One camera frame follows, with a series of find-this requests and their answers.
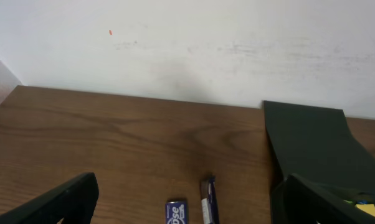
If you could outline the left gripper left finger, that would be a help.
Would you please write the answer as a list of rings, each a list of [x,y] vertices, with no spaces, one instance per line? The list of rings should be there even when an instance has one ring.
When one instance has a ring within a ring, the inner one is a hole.
[[[93,172],[82,173],[33,200],[0,215],[0,224],[89,224],[99,196]]]

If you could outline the yellow Hacks candy bag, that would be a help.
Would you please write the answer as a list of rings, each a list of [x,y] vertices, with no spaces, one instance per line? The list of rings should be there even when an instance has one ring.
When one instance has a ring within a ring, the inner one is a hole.
[[[369,203],[357,203],[355,205],[356,208],[360,209],[363,212],[375,217],[375,204]]]

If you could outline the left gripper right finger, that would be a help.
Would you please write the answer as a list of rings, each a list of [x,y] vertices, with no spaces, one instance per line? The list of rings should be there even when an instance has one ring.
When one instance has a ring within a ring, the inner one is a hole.
[[[356,208],[375,204],[375,193],[317,184],[298,174],[281,181],[270,194],[272,224],[372,224],[375,217]]]

